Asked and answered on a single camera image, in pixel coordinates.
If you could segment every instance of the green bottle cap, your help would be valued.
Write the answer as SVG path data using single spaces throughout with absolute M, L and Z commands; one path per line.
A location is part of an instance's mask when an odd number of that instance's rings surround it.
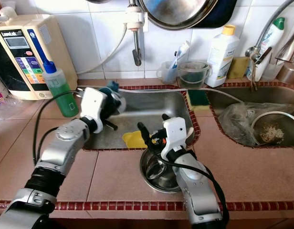
M 281 17 L 281 18 L 277 18 L 274 20 L 273 24 L 279 29 L 279 30 L 283 30 L 284 29 L 284 22 L 285 22 L 285 18 Z

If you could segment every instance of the yellow bottle cap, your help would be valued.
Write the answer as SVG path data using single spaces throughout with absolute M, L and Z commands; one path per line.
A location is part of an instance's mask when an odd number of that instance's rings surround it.
M 236 28 L 235 25 L 225 25 L 223 27 L 222 34 L 224 34 L 224 35 L 234 35 L 235 28 Z

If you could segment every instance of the kitchen sink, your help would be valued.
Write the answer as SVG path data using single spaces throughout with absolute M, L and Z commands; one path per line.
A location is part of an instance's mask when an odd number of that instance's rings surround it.
M 254 92 L 251 92 L 249 87 L 223 87 L 218 88 L 218 90 L 233 95 L 244 102 L 294 105 L 294 90 L 282 86 L 258 87 L 258 90 Z M 207 97 L 215 113 L 216 119 L 226 107 L 237 103 L 232 98 L 216 92 L 208 92 Z
M 163 128 L 162 114 L 170 117 L 182 117 L 185 119 L 187 130 L 193 127 L 187 105 L 180 92 L 166 93 L 120 93 L 126 99 L 126 110 L 108 120 L 118 126 L 114 131 L 108 126 L 99 134 L 92 134 L 85 144 L 85 149 L 123 149 L 126 148 L 122 137 L 125 133 L 137 131 L 137 123 L 145 124 L 149 132 Z M 187 139 L 190 143 L 194 139 L 194 133 Z

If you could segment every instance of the white tile wall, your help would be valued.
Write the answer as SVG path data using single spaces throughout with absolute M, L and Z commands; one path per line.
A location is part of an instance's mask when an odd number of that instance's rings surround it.
M 285 0 L 238 0 L 228 23 L 237 26 L 236 34 L 241 42 L 236 52 L 244 51 L 255 44 L 271 14 Z M 18 14 L 57 14 L 66 45 L 77 71 L 89 69 L 115 46 L 122 33 L 122 12 L 128 0 L 111 0 L 105 4 L 94 4 L 86 0 L 16 0 Z M 281 47 L 294 29 L 294 3 L 282 16 L 286 17 L 285 34 L 277 47 Z M 79 75 L 85 79 L 153 78 L 163 61 L 172 60 L 174 51 L 185 41 L 191 49 L 183 61 L 206 59 L 212 37 L 220 33 L 217 29 L 193 29 L 183 31 L 163 30 L 149 22 L 149 31 L 140 34 L 143 62 L 134 65 L 132 50 L 133 34 L 127 32 L 116 54 L 105 64 L 89 73 Z

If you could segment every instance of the black cable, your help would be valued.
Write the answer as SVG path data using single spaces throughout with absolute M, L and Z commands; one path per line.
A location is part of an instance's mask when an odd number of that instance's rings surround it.
M 225 225 L 228 224 L 229 220 L 230 220 L 230 215 L 229 215 L 229 211 L 228 211 L 228 208 L 227 208 L 227 205 L 226 205 L 226 200 L 225 200 L 225 196 L 224 196 L 224 193 L 223 193 L 223 190 L 222 188 L 220 187 L 219 183 L 215 180 L 213 174 L 211 173 L 211 171 L 205 166 L 206 170 L 208 173 L 204 172 L 203 170 L 201 169 L 198 169 L 198 168 L 195 168 L 195 167 L 192 167 L 192 166 L 187 166 L 187 165 L 182 165 L 182 164 L 177 164 L 177 163 L 173 163 L 173 162 L 169 162 L 169 161 L 166 161 L 164 160 L 160 155 L 158 155 L 154 150 L 153 150 L 153 147 L 148 147 L 151 151 L 151 153 L 157 157 L 157 159 L 167 165 L 170 165 L 170 166 L 174 166 L 174 167 L 178 167 L 178 168 L 186 168 L 186 169 L 189 169 L 189 170 L 193 170 L 197 173 L 200 173 L 202 175 L 204 175 L 206 178 L 208 178 L 214 185 L 215 187 L 215 191 L 217 193 L 217 196 L 222 204 L 222 221 L 224 222 Z
M 32 143 L 32 159 L 33 159 L 33 164 L 36 165 L 37 164 L 37 160 L 36 160 L 36 144 L 37 144 L 37 133 L 38 133 L 38 127 L 39 127 L 39 122 L 40 122 L 40 117 L 41 117 L 41 114 L 42 114 L 42 111 L 44 110 L 44 108 L 52 101 L 54 101 L 56 98 L 59 98 L 60 96 L 62 95 L 65 95 L 65 94 L 70 94 L 70 93 L 76 93 L 78 94 L 77 91 L 68 91 L 68 92 L 63 92 L 63 93 L 60 93 L 56 96 L 54 96 L 53 98 L 51 98 L 50 100 L 48 100 L 40 109 L 39 113 L 38 113 L 38 116 L 37 116 L 37 119 L 36 119 L 36 124 L 34 126 L 34 132 L 33 132 L 33 143 Z
M 58 127 L 54 127 L 54 128 L 52 128 L 52 129 L 48 130 L 48 131 L 42 136 L 42 138 L 41 138 L 41 140 L 40 140 L 40 143 L 39 143 L 38 151 L 37 151 L 37 156 L 36 156 L 36 160 L 37 160 L 37 161 L 40 159 L 40 151 L 41 151 L 41 147 L 42 147 L 42 144 L 43 144 L 44 139 L 47 137 L 47 135 L 48 135 L 50 132 L 52 132 L 52 131 L 54 131 L 54 130 L 56 130 L 56 129 L 58 129 Z

